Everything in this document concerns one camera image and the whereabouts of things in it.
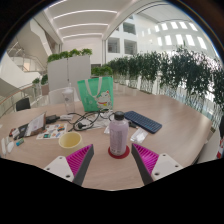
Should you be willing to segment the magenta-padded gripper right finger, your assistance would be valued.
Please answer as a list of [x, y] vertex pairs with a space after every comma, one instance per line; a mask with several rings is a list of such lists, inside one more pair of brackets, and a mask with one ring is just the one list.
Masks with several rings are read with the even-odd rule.
[[136, 143], [132, 144], [132, 155], [145, 185], [182, 169], [168, 154], [157, 154]]

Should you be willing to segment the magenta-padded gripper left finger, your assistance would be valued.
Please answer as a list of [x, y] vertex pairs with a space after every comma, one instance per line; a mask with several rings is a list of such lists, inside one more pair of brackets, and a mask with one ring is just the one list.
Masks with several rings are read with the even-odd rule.
[[58, 156], [45, 170], [81, 186], [93, 155], [94, 147], [90, 144], [67, 157]]

